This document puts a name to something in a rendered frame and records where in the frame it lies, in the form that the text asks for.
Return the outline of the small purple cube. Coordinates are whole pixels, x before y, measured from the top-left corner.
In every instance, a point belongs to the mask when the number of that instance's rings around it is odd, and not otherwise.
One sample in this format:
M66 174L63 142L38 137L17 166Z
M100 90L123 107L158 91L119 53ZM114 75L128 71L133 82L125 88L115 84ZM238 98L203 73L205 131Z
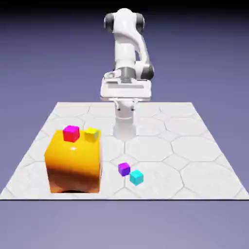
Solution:
M118 172L122 177L129 175L130 169L130 165L127 162L123 162L118 165Z

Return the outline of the large orange box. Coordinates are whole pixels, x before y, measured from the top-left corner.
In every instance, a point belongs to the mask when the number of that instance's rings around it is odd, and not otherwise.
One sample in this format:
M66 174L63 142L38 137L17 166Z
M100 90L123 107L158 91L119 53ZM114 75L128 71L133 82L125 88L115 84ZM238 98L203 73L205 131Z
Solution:
M85 140L84 131L76 142L66 142L57 130L44 159L51 193L80 191L98 193L102 177L101 131L95 142Z

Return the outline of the small red cube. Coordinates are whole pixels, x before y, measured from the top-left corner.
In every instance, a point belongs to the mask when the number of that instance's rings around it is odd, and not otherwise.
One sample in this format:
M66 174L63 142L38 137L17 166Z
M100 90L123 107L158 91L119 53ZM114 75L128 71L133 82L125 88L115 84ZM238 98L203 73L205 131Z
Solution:
M66 142L76 142L80 137L78 126L68 125L63 129L63 139Z

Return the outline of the small yellow cube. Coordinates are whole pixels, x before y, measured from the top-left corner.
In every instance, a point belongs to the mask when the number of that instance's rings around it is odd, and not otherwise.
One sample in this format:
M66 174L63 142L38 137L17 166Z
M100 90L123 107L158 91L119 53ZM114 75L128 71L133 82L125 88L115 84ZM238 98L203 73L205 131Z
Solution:
M97 128L88 127L84 131L84 137L86 141L95 142L99 137L99 130Z

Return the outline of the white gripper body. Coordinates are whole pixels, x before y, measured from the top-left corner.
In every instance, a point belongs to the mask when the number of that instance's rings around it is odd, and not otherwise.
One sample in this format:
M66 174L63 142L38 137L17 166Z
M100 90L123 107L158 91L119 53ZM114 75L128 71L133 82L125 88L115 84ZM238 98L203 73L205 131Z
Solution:
M131 83L122 83L120 78L102 79L100 97L105 101L138 99L150 100L152 84L149 80L131 79Z

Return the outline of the small cyan cube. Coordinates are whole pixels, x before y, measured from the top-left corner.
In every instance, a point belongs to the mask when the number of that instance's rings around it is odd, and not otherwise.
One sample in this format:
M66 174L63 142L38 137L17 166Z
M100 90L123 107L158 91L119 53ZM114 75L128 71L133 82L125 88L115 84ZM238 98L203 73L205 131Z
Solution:
M143 183L143 173L139 170L135 170L129 173L129 180L135 186Z

